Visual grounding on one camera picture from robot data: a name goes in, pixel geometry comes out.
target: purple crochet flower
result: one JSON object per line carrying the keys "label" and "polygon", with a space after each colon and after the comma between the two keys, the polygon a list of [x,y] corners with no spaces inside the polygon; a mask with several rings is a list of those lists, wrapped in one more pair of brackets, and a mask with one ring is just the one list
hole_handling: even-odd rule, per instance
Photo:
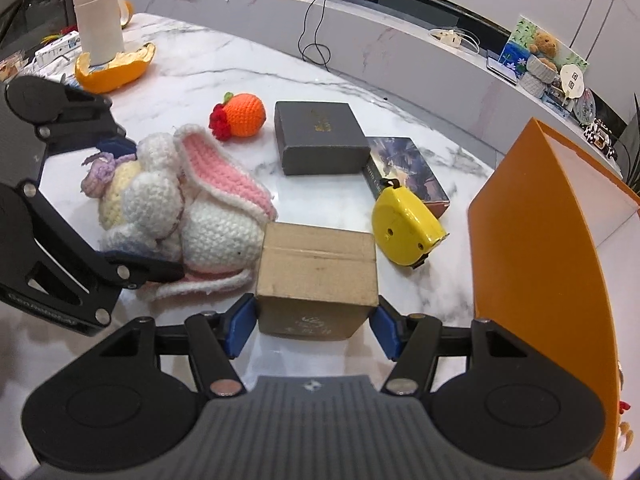
{"label": "purple crochet flower", "polygon": [[80,183],[82,192],[90,198],[102,198],[107,186],[113,180],[116,168],[123,162],[136,160],[136,155],[123,155],[113,158],[111,153],[100,152],[85,159],[83,166],[91,163],[89,173]]}

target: gold logo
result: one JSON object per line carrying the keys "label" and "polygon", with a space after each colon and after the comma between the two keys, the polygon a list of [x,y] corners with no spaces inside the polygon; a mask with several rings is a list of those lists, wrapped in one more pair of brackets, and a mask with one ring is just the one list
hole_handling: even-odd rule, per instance
{"label": "gold logo", "polygon": [[330,132],[331,124],[327,120],[326,117],[322,116],[315,110],[311,110],[311,116],[314,118],[314,122],[316,123],[316,132]]}

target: white marble tabletop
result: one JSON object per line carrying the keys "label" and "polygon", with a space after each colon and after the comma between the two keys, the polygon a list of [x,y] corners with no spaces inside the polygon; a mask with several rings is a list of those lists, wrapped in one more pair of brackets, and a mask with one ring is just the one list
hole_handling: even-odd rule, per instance
{"label": "white marble tabletop", "polygon": [[[492,170],[442,134],[338,76],[227,34],[182,22],[136,14],[125,31],[128,50],[152,41],[158,51],[147,74],[111,94],[113,115],[140,140],[155,132],[173,132],[185,123],[208,124],[214,104],[225,92],[250,92],[267,110],[260,136],[229,142],[228,149],[274,195],[279,221],[370,230],[374,199],[359,175],[284,177],[273,133],[278,100],[347,102],[367,136],[411,137],[450,197],[441,218],[449,238],[417,270],[401,269],[378,253],[380,294],[400,312],[425,312],[446,324],[472,319],[472,277],[466,210]],[[72,73],[72,65],[60,67]],[[95,150],[50,158],[41,190],[60,214],[97,248],[101,229],[97,203],[80,193],[86,174],[83,159]],[[183,322],[201,310],[226,310],[245,292],[146,304],[124,291],[111,326],[87,338],[23,314],[0,303],[0,464],[14,478],[36,465],[20,428],[20,410],[29,393],[97,341],[128,320],[151,314],[158,324]],[[463,360],[443,359],[436,384],[460,373]],[[367,374],[377,387],[392,368],[368,324],[343,342],[301,342],[254,331],[242,355],[233,361],[248,388],[260,375]],[[185,358],[163,358],[162,369],[188,382]]]}

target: white crochet bunny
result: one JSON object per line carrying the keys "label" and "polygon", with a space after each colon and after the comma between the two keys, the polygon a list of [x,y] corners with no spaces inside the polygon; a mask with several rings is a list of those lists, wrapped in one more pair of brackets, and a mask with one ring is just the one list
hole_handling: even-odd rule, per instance
{"label": "white crochet bunny", "polygon": [[[100,223],[106,229],[102,250],[183,262],[183,280],[141,290],[150,300],[248,283],[260,256],[264,224],[276,218],[270,193],[195,124],[174,136],[146,137],[137,156],[137,161],[105,154],[88,159],[93,165],[82,190],[101,198]],[[111,179],[100,174],[106,164]],[[140,170],[131,164],[139,164]],[[118,208],[120,215],[106,214]]]}

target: orange box side panel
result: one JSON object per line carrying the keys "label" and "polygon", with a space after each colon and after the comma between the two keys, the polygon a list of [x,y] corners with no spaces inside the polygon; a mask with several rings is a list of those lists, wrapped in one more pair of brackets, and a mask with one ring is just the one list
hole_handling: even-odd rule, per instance
{"label": "orange box side panel", "polygon": [[606,411],[592,462],[612,476],[618,424],[613,319],[577,199],[531,120],[469,206],[476,316],[491,318],[587,384]]}

